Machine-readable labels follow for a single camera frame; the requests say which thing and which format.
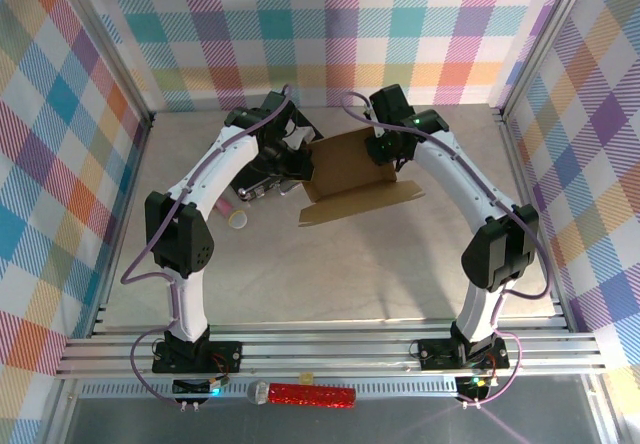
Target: metal bar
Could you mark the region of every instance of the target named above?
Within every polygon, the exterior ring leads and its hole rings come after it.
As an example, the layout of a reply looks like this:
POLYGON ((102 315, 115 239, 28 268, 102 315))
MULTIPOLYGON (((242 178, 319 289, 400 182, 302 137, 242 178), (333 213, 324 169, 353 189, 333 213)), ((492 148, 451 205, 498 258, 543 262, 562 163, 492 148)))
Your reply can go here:
POLYGON ((96 46, 98 54, 105 60, 118 86, 122 89, 122 92, 136 108, 141 118, 150 122, 151 111, 140 94, 127 66, 122 62, 120 54, 115 48, 107 29, 93 8, 91 0, 69 0, 69 2, 80 17, 82 25, 96 46))
POLYGON ((515 150, 513 143, 509 139, 508 131, 506 129, 506 124, 500 118, 500 125, 498 129, 500 130, 500 138, 502 139, 502 144, 507 153, 507 158, 509 160, 509 168, 511 169, 511 176, 513 176, 513 180, 516 183, 516 190, 518 192, 518 199, 523 204, 535 204, 533 200, 532 194, 529 192, 527 188, 527 183, 524 178, 524 171, 522 166, 520 166, 520 159, 518 158, 518 152, 515 150))
POLYGON ((522 96, 528 91, 536 74, 540 70, 544 58, 555 43, 558 34, 560 34, 564 23, 569 17, 569 13, 575 2, 576 0, 558 0, 555 4, 545 28, 536 39, 533 50, 506 100, 504 115, 511 115, 522 96))
POLYGON ((51 401, 51 407, 47 406, 45 412, 48 412, 43 414, 47 425, 38 432, 36 442, 58 444, 66 441, 73 411, 78 402, 77 384, 75 379, 54 382, 53 395, 48 399, 51 401))
MULTIPOLYGON (((522 183, 523 183, 523 189, 527 193, 528 202, 536 205, 535 199, 533 197, 533 186, 531 185, 531 182, 529 182, 529 179, 527 178, 524 172, 524 168, 525 168, 524 161, 522 160, 522 156, 520 155, 520 153, 517 151, 515 137, 511 132, 511 126, 509 126, 508 120, 506 121, 504 126, 501 126, 501 131, 503 132, 505 142, 507 143, 507 152, 510 153, 510 156, 513 156, 513 159, 515 159, 514 162, 518 164, 515 168, 520 170, 520 179, 522 180, 522 183)), ((551 249, 550 239, 547 236, 547 232, 544 226, 540 226, 540 236, 542 237, 542 243, 547 249, 549 256, 552 257, 553 252, 549 252, 549 249, 551 249)), ((567 297, 566 292, 560 285, 560 283, 562 282, 562 279, 560 277, 560 270, 558 269, 556 260, 555 259, 550 259, 550 260, 551 260, 552 272, 554 274, 555 281, 556 281, 555 288, 552 289, 552 292, 554 293, 554 295, 557 296, 557 300, 556 302, 554 302, 554 306, 556 306, 556 303, 560 305, 562 309, 562 314, 564 316, 565 321, 567 322, 567 326, 569 330, 577 331, 578 325, 573 315, 573 311, 571 310, 571 306, 569 305, 569 298, 567 297)))
MULTIPOLYGON (((140 368, 141 374, 144 376, 153 376, 150 368, 140 368)), ((525 367, 520 368, 518 376, 558 376, 558 375, 575 375, 575 374, 600 374, 606 371, 604 365, 593 364, 591 362, 571 362, 557 363, 549 366, 536 366, 529 363, 525 367)), ((328 368, 312 368, 304 369, 255 369, 250 372, 241 372, 234 374, 234 377, 247 377, 253 379, 281 379, 295 378, 300 373, 311 372, 317 377, 335 377, 340 379, 351 378, 393 378, 427 375, 445 375, 450 377, 469 377, 475 375, 471 370, 447 370, 447 371, 420 371, 419 366, 415 368, 390 368, 390 369, 370 369, 370 368, 351 368, 351 369, 328 369, 328 368)), ((510 376, 513 369, 499 369, 496 374, 501 377, 510 376)), ((131 379, 133 378, 131 369, 86 369, 76 370, 73 373, 63 372, 58 375, 61 379, 131 379)), ((163 376, 171 379, 203 379, 207 376, 202 374, 163 374, 163 376)))
MULTIPOLYGON (((244 344, 242 355, 244 358, 255 356, 336 356, 336 355, 384 355, 406 356, 411 342, 397 344, 359 344, 359 343, 326 343, 326 344, 280 344, 263 345, 261 343, 244 344)), ((508 342, 509 351, 515 351, 515 345, 508 342)), ((70 346, 63 355, 66 359, 98 359, 98 358, 128 358, 131 343, 107 344, 102 346, 70 346)), ((598 345, 594 338, 582 340, 559 341, 543 340, 527 342, 523 349, 528 352, 598 352, 598 345)), ((138 357, 153 358, 150 345, 145 345, 136 352, 138 357)))
MULTIPOLYGON (((255 378, 233 377, 220 389, 215 399, 246 398, 249 386, 255 378)), ((184 397, 172 393, 172 379, 152 377, 148 381, 154 390, 167 397, 184 397)), ((282 378, 281 383, 298 383, 298 379, 282 378)), ((314 378, 314 385, 350 387, 356 390, 358 400, 383 397, 452 397, 457 393, 455 378, 449 376, 376 378, 314 378)), ((200 394, 211 398, 211 394, 200 394)), ((89 379, 83 383, 80 399, 149 398, 147 390, 135 379, 89 379)))
MULTIPOLYGON (((512 319, 511 323, 523 346, 523 374, 590 373, 604 369, 593 335, 569 333, 562 317, 512 319), (546 326, 549 322, 559 327, 546 326)), ((449 321, 421 319, 241 324, 214 327, 213 339, 243 342, 242 372, 236 377, 296 377, 300 372, 324 377, 392 377, 407 376, 407 372, 415 376, 471 375, 476 371, 422 372, 419 362, 409 355, 416 339, 448 338, 448 326, 449 321)), ((72 340, 59 375, 130 378, 133 374, 128 357, 136 337, 118 333, 72 340)), ((148 336, 136 350, 136 366, 149 376, 153 375, 151 344, 155 338, 148 336)), ((513 364, 517 359, 516 344, 512 339, 506 339, 506 343, 513 364)), ((501 371, 503 375, 510 372, 501 371)))
MULTIPOLYGON (((347 324, 348 330, 341 332, 359 331, 363 334, 370 332, 385 332, 388 330, 402 332, 425 332, 425 331, 442 331, 449 335, 451 321, 417 321, 417 322, 400 322, 388 324, 384 321, 374 322, 375 327, 371 327, 371 323, 362 321, 338 322, 343 326, 347 324)), ((566 329, 567 323, 564 317, 521 317, 512 319, 501 319, 499 321, 501 329, 509 331, 525 330, 525 329, 566 329)), ((107 327, 99 326, 94 330, 94 336, 138 336, 153 326, 127 326, 127 327, 107 327)), ((334 322, 317 322, 317 323, 267 323, 261 324, 256 329, 255 324, 235 324, 231 326, 211 326, 212 339, 225 338, 236 340, 263 340, 270 338, 272 333, 292 333, 299 334, 301 331, 310 331, 313 334, 326 339, 325 334, 336 332, 336 323, 334 322)))
POLYGON ((617 442, 631 442, 631 436, 622 416, 616 416, 612 401, 601 375, 583 375, 587 403, 591 410, 600 442, 615 444, 617 442))
POLYGON ((113 252, 109 256, 107 265, 105 266, 105 271, 102 273, 102 277, 100 278, 100 282, 98 283, 96 298, 91 303, 91 310, 89 311, 89 315, 95 316, 95 318, 90 319, 87 322, 87 325, 83 331, 83 335, 86 337, 90 337, 93 334, 94 328, 96 326, 102 326, 104 312, 106 311, 106 304, 109 300, 109 294, 111 293, 111 288, 113 287, 113 281, 118 261, 120 259, 120 253, 122 252, 122 244, 124 243, 126 229, 129 225, 129 219, 131 219, 131 212, 133 210, 132 204, 135 199, 136 189, 138 188, 138 175, 140 172, 140 167, 142 166, 144 151, 147 148, 147 142, 149 141, 150 131, 150 127, 145 127, 142 139, 140 140, 138 158, 133 165, 131 184, 129 185, 127 195, 125 196, 125 202, 123 204, 124 219, 120 221, 120 225, 116 229, 113 252))

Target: gray floor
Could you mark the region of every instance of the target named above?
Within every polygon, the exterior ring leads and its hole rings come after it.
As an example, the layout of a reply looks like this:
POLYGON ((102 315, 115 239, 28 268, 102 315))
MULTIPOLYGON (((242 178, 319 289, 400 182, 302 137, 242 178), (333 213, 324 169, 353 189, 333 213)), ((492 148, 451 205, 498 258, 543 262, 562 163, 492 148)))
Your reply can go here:
POLYGON ((75 409, 69 444, 600 442, 579 376, 518 378, 481 410, 419 397, 358 400, 354 409, 221 399, 198 414, 154 399, 80 399, 75 409))
MULTIPOLYGON (((497 125, 485 105, 439 109, 468 155, 494 184, 517 200, 497 125)), ((309 109, 326 136, 360 126, 340 109, 309 109)), ((145 244, 143 203, 165 192, 199 160, 216 138, 226 113, 160 114, 145 152, 105 324, 167 322, 161 280, 119 283, 145 244)), ((208 221, 215 252, 205 274, 205 310, 211 323, 453 318, 467 279, 460 256, 471 233, 452 201, 428 173, 409 163, 399 179, 413 179, 426 196, 327 224, 298 228, 309 200, 302 189, 244 205, 249 223, 233 230, 217 213, 208 221)), ((243 206, 238 199, 234 204, 243 206)), ((157 270, 150 257, 137 273, 157 270)), ((517 288, 542 289, 532 266, 517 288)), ((505 315, 550 315, 549 300, 511 299, 505 315)))

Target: colorful checkered fabric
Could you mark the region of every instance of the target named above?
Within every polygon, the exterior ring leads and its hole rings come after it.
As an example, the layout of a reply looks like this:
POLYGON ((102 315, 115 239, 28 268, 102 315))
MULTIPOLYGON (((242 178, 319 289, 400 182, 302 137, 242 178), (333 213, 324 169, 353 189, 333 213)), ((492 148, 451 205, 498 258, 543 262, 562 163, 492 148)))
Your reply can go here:
POLYGON ((520 72, 522 71, 523 66, 527 62, 527 59, 529 58, 529 55, 531 54, 531 51, 534 48, 534 45, 536 43, 536 40, 538 39, 538 36, 540 36, 540 33, 545 28, 547 20, 551 17, 551 14, 552 14, 551 11, 553 10, 553 6, 556 3, 556 1, 557 0, 544 1, 544 5, 540 10, 540 14, 536 19, 535 24, 531 28, 531 32, 529 33, 529 36, 527 37, 527 40, 524 46, 522 46, 522 49, 520 49, 520 54, 518 54, 518 59, 516 60, 516 63, 514 64, 513 68, 511 69, 511 72, 509 73, 509 77, 507 78, 507 82, 505 86, 502 89, 494 89, 494 91, 500 91, 500 93, 497 101, 492 102, 491 99, 489 100, 490 106, 498 107, 501 109, 504 108, 507 98, 509 97, 509 94, 513 90, 513 86, 518 80, 518 77, 520 77, 520 72))
POLYGON ((639 56, 640 0, 579 0, 513 126, 579 327, 638 432, 639 56))
POLYGON ((149 106, 171 111, 285 82, 303 106, 392 83, 416 104, 487 102, 537 1, 92 0, 149 106))
POLYGON ((0 443, 32 442, 141 137, 67 0, 0 0, 0 443))

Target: cardboard box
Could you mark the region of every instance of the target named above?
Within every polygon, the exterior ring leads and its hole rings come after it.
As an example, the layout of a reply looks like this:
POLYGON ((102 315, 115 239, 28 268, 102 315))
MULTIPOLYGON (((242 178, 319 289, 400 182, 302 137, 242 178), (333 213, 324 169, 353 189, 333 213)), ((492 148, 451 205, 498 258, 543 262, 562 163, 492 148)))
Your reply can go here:
POLYGON ((312 204, 300 212, 300 227, 315 226, 424 196, 414 181, 397 182, 393 164, 376 165, 364 144, 365 127, 309 144, 313 178, 303 183, 312 204))

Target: red sparkly tube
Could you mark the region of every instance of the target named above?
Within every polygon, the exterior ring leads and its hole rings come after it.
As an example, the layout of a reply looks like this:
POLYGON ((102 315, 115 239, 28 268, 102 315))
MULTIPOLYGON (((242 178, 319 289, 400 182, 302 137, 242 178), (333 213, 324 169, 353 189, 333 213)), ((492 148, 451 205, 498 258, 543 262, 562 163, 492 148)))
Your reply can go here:
POLYGON ((269 384, 269 402, 351 409, 356 403, 356 390, 343 387, 271 383, 269 384))

